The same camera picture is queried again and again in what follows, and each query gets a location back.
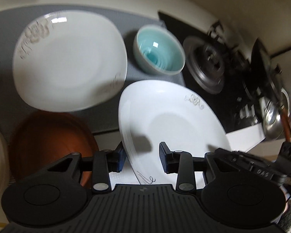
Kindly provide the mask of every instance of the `pot handle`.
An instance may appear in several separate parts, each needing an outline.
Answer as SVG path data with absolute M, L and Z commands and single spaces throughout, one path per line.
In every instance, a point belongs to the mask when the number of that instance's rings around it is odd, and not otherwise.
M 284 88 L 281 88 L 281 92 L 285 95 L 286 99 L 287 99 L 287 103 L 288 103 L 288 117 L 290 116 L 290 99 L 289 99 L 289 95 L 287 93 L 287 91 Z

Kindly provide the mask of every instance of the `gas stove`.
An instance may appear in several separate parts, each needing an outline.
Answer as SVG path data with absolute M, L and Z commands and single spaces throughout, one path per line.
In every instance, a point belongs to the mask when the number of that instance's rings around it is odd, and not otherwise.
M 211 37 L 169 15 L 158 13 L 167 29 L 183 45 L 186 64 L 182 70 L 185 86 L 200 95 L 218 117 L 226 133 L 259 123 L 257 102 L 246 92 L 242 71 L 249 62 Z

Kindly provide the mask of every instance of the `metal screw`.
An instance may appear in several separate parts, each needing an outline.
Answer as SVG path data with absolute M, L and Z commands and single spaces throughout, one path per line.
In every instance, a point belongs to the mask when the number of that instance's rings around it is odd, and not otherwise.
M 194 188 L 194 186 L 190 183 L 182 183 L 179 185 L 179 189 L 182 191 L 190 191 Z
M 104 191 L 104 190 L 107 190 L 108 188 L 109 188 L 109 185 L 106 183 L 97 183 L 93 185 L 93 189 L 97 191 Z

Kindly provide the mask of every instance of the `stove burner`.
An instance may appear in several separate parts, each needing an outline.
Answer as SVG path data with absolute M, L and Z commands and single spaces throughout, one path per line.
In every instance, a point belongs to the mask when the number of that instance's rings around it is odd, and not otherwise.
M 198 37 L 187 37 L 183 42 L 186 66 L 194 80 L 208 93 L 218 94 L 224 86 L 224 61 L 210 43 Z

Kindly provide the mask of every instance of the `wooden handle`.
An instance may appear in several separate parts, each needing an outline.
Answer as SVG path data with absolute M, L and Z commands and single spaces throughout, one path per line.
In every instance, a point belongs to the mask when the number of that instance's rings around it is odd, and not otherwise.
M 285 134 L 286 141 L 290 142 L 291 141 L 291 129 L 290 129 L 290 126 L 289 126 L 289 119 L 288 118 L 289 117 L 288 117 L 287 111 L 283 107 L 280 110 L 280 119 L 281 119 L 281 124 L 283 126 L 283 131 L 284 131 L 284 134 Z

